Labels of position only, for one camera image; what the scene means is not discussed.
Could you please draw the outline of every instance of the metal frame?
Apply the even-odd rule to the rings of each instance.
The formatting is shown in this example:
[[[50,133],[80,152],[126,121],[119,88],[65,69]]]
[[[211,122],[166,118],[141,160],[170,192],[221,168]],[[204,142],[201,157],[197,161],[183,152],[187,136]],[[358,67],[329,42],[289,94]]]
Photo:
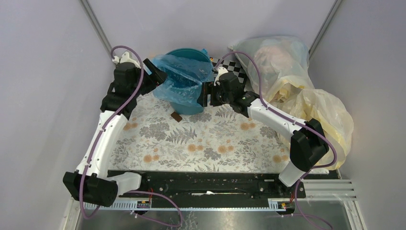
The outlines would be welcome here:
[[[317,36],[312,44],[312,46],[309,49],[309,56],[310,59],[312,59],[313,54],[315,53],[318,44],[320,43],[321,39],[324,37],[324,34],[326,33],[328,27],[330,26],[331,22],[333,21],[334,16],[336,15],[337,10],[339,9],[340,5],[342,4],[343,0],[336,0],[333,4],[333,6],[330,9],[330,12],[328,12],[326,19],[324,20],[323,25],[321,26],[319,32],[317,33]]]
[[[85,11],[91,25],[93,26],[94,30],[96,31],[97,36],[99,37],[101,43],[103,44],[104,48],[106,49],[106,51],[110,57],[110,50],[112,49],[112,45],[110,44],[109,39],[107,38],[106,34],[104,33],[99,20],[97,20],[97,17],[95,15],[95,13],[93,12],[93,9],[91,8],[89,1],[88,0],[79,0],[79,2],[82,5],[83,10]]]
[[[107,38],[105,32],[103,31],[102,26],[100,25],[94,11],[91,8],[91,5],[88,0],[79,0],[81,3],[83,10],[85,11],[86,15],[90,23],[92,24],[96,34],[100,38],[104,48],[106,49],[109,57],[110,57],[110,50],[112,48],[109,39]],[[340,5],[342,4],[343,0],[336,0],[330,9],[323,25],[321,26],[312,46],[309,49],[309,56],[312,58],[313,54],[315,53],[320,41],[322,40],[324,34],[326,33],[328,27],[330,26],[337,10],[339,9]],[[352,187],[352,183],[350,180],[326,180],[326,179],[319,179],[319,180],[303,180],[304,188],[306,191],[306,198],[299,199],[299,200],[308,200],[308,201],[337,201],[340,200],[346,209],[347,216],[350,221],[351,228],[353,230],[366,230],[365,222],[363,217],[360,213],[360,208],[358,205],[358,201],[355,195],[355,192]],[[134,204],[140,198],[118,198],[111,207],[103,207],[101,209],[109,209],[109,210],[134,210]],[[275,203],[277,204],[278,201],[286,201],[286,199],[269,199],[270,208],[246,208],[246,209],[234,209],[234,208],[200,208],[200,209],[189,209],[183,208],[182,210],[196,210],[196,211],[277,211],[277,206],[275,207]],[[86,208],[94,209],[93,205],[86,204]],[[159,210],[174,210],[172,208],[162,208]],[[79,221],[80,217],[80,208],[79,202],[71,198],[68,201],[68,206],[64,214],[64,219],[61,224],[61,230],[75,230],[76,225]]]
[[[364,219],[360,212],[357,198],[352,187],[351,180],[303,180],[306,201],[341,201],[344,205],[352,230],[367,230]],[[142,198],[117,198],[111,207],[103,207],[105,210],[134,210],[134,204]],[[286,199],[268,199],[270,208],[181,208],[183,211],[278,211],[275,203]],[[94,209],[94,205],[85,204],[86,209]],[[160,211],[174,211],[174,208],[155,208]],[[79,201],[71,198],[68,203],[67,214],[61,230],[75,230],[79,222]]]

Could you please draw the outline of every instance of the teal bucket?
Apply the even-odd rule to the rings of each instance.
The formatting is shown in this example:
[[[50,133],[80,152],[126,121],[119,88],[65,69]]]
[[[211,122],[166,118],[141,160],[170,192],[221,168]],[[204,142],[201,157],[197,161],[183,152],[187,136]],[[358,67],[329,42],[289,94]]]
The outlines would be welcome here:
[[[204,52],[197,50],[197,49],[192,49],[192,48],[181,48],[181,49],[175,49],[170,51],[170,55],[179,57],[179,58],[188,58],[196,61],[201,61],[201,62],[208,62],[212,63],[210,58],[208,57],[207,54]],[[178,103],[171,102],[170,105],[172,108],[175,110],[176,113],[178,114],[184,114],[184,115],[194,115],[203,112],[204,108],[201,106],[186,106]]]

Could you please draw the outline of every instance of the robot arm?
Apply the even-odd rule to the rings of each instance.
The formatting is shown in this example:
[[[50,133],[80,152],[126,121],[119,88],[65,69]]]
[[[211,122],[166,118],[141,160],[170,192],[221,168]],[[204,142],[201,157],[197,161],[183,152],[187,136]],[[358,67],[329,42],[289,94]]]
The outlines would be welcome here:
[[[145,74],[146,77],[144,77],[141,88],[135,97],[103,128],[107,120],[135,91],[140,78],[140,65],[131,59],[129,52],[124,52],[121,58],[115,57],[113,62],[116,64],[114,81],[110,84],[107,95],[102,100],[100,118],[93,139],[75,172],[66,172],[63,178],[63,183],[73,198],[79,200],[80,179],[85,166],[88,166],[83,185],[83,200],[106,207],[113,204],[117,196],[130,190],[136,190],[141,184],[141,176],[137,173],[126,172],[122,175],[107,177],[107,169],[115,143],[130,118],[131,112],[137,105],[137,97],[151,92],[162,84],[167,77],[166,73],[145,59],[143,63],[152,73]],[[93,156],[88,163],[92,148],[94,148]]]
[[[268,111],[268,107],[286,117],[295,120],[295,123],[305,124],[322,136],[324,131],[321,124],[312,119],[309,122],[295,118],[284,111],[266,103],[266,107],[254,92],[244,91],[245,85],[240,83],[234,73],[220,67],[214,82],[206,82],[203,86],[201,101],[207,100],[206,96],[211,94],[210,105],[219,106],[229,104],[233,110],[246,117],[260,121],[271,127],[286,139],[291,140],[290,159],[291,161],[279,174],[279,180],[287,187],[292,186],[306,172],[308,172],[329,150],[326,142],[317,135],[305,128],[286,121],[279,115]]]

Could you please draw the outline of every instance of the plastic bag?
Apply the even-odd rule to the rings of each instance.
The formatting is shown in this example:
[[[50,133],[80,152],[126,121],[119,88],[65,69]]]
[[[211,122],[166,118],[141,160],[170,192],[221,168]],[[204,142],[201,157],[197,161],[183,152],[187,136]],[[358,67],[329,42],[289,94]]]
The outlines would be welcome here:
[[[152,63],[168,74],[153,94],[156,98],[185,106],[200,106],[202,82],[213,81],[213,65],[173,55],[158,55]]]
[[[262,76],[262,96],[268,102],[285,101],[300,89],[314,89],[307,73],[308,48],[297,37],[253,38],[230,47],[254,58]],[[247,57],[236,54],[247,73],[252,89],[259,93],[257,71]]]
[[[292,116],[307,121],[312,118],[318,120],[326,138],[337,151],[337,162],[327,169],[335,170],[344,163],[351,149],[354,122],[339,98],[324,90],[304,89],[297,96],[293,96],[283,103],[273,102],[271,104]],[[286,140],[279,134],[278,137],[286,146],[290,147],[290,140]],[[318,165],[328,164],[332,161],[333,152],[330,149],[318,162]]]

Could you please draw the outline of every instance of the checkerboard pattern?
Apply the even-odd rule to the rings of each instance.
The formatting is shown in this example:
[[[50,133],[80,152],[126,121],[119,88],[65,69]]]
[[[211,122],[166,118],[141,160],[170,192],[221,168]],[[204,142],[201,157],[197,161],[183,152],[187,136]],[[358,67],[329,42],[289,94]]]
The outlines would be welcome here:
[[[213,66],[216,66],[220,59],[211,57],[210,60],[212,61]],[[221,62],[221,66],[226,68],[229,72],[234,72],[234,74],[238,77],[238,81],[240,83],[246,83],[248,76],[245,73],[244,69],[241,67],[239,61],[227,61],[223,60]]]

